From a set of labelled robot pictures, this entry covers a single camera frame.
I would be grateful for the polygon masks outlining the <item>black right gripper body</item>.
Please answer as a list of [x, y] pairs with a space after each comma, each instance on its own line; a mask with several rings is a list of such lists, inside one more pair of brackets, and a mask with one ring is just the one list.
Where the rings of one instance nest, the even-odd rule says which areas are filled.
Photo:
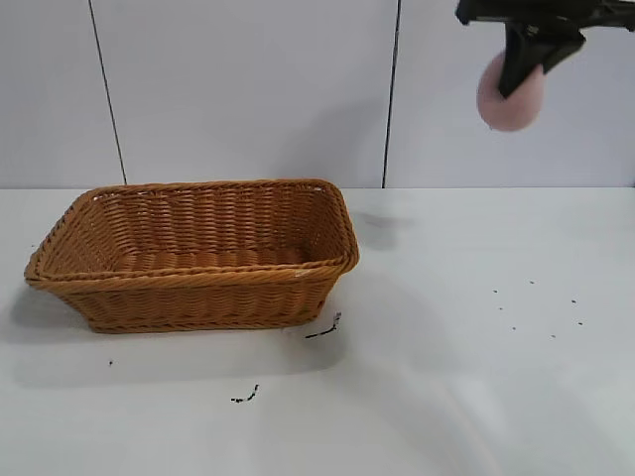
[[456, 18], [470, 22], [521, 23], [535, 26], [564, 22], [577, 30], [604, 27], [634, 32], [633, 1], [600, 0], [460, 0]]

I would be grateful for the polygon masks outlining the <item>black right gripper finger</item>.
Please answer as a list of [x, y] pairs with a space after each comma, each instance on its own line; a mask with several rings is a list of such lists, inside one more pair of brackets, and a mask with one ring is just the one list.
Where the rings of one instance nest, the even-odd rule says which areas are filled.
[[536, 34], [520, 23], [505, 24], [505, 50], [498, 90], [508, 98], [541, 64]]
[[533, 47], [533, 56], [536, 65], [547, 74], [564, 60], [575, 55], [585, 45], [586, 38], [578, 35], [575, 38], [550, 37], [539, 39]]

